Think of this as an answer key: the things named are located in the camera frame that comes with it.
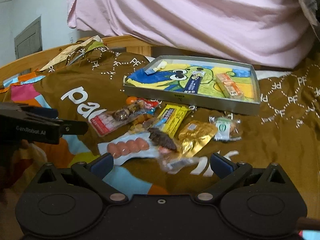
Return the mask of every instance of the orange candy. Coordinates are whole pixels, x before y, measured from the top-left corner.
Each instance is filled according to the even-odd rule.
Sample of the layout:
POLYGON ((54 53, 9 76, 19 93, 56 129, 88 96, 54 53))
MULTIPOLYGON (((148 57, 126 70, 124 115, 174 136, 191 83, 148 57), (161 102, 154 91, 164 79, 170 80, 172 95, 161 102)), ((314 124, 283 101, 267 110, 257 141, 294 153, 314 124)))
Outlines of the orange candy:
POLYGON ((128 97, 127 100, 125 101, 127 105, 133 104, 135 101, 137 101, 137 97, 128 97))

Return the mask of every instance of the light blue fabric patch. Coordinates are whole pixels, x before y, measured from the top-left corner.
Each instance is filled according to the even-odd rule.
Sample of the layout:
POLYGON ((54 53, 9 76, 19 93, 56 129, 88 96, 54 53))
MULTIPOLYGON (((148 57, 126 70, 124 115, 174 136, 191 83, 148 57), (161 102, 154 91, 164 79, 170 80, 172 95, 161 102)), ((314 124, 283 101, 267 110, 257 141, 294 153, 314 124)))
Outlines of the light blue fabric patch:
MULTIPOLYGON (((36 96, 35 100, 45 108, 51 108, 47 101, 45 101, 44 97, 42 95, 36 96)), ((65 139, 68 143, 68 149, 69 152, 73 155, 77 155, 79 153, 86 153, 90 152, 90 150, 87 148, 87 146, 84 145, 82 141, 79 140, 78 136, 76 135, 63 135, 63 139, 65 139)))
POLYGON ((148 194, 152 184, 134 177, 126 168, 113 166, 103 181, 125 194, 129 199, 134 194, 148 194))
POLYGON ((30 84, 30 83, 36 83, 38 82, 39 80, 43 79, 45 76, 37 76, 37 77, 34 77, 34 78, 30 78, 29 80, 27 81, 21 81, 21 85, 23 84, 30 84))
POLYGON ((6 83, 3 83, 3 86, 5 88, 7 88, 8 86, 10 86, 10 84, 13 84, 13 83, 16 83, 16 82, 19 82, 18 78, 14 78, 12 80, 7 81, 6 83))
POLYGON ((82 141, 79 140, 76 135, 63 135, 63 139, 65 139, 68 143, 69 152, 73 155, 77 155, 79 153, 90 152, 87 146, 84 145, 82 141))
POLYGON ((303 230, 302 237, 305 240, 320 240, 320 232, 319 231, 303 230))
POLYGON ((42 107, 45 107, 45 108, 51 108, 47 101, 45 101, 43 95, 39 95, 39 96, 36 96, 35 97, 35 100, 37 100, 37 102, 42 106, 42 107))

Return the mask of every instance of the yellow snack package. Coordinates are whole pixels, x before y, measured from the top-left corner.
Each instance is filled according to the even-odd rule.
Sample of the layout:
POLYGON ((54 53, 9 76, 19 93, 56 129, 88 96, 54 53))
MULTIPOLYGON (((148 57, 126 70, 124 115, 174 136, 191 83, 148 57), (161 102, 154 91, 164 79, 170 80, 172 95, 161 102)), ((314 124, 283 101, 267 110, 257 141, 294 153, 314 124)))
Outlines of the yellow snack package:
POLYGON ((188 111, 189 108, 186 106, 166 105, 153 127, 173 138, 188 111))
POLYGON ((179 133, 182 143, 182 156, 191 158, 196 155, 217 133, 218 128, 207 122, 191 121, 179 133))

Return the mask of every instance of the sausage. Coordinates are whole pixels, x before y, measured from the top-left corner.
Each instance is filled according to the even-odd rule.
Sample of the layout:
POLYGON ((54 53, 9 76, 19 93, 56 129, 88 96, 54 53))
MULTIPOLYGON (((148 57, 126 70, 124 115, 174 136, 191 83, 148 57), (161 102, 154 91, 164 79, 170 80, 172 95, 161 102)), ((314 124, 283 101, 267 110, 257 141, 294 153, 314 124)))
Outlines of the sausage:
POLYGON ((110 153, 115 159, 119 158, 121 156, 121 153, 114 143, 109 143, 107 146, 107 152, 110 153))
POLYGON ((130 152, 137 153, 140 151, 138 144, 134 140, 129 140, 125 143, 129 148, 130 152))
POLYGON ((126 145, 126 143, 118 142, 116 145, 117 145, 118 150, 121 155, 128 155, 130 153, 130 150, 129 150, 128 146, 126 145))
POLYGON ((149 148, 150 148, 148 142, 147 142, 146 140, 140 138, 140 137, 137 138, 137 139, 135 140, 135 142, 136 142, 136 144, 138 145, 138 147, 139 147, 139 149, 140 149, 141 151, 146 151, 146 150, 149 150, 149 148))

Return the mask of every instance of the pink fabric patch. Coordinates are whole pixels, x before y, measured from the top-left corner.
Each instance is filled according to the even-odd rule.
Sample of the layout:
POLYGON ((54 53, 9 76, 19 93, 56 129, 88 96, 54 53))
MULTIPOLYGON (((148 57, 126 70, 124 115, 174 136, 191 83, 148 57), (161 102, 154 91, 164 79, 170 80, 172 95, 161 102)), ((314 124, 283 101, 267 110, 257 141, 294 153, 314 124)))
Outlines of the pink fabric patch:
POLYGON ((11 87, 11 100, 14 102, 30 100, 41 95, 35 90, 33 84, 24 84, 11 87))

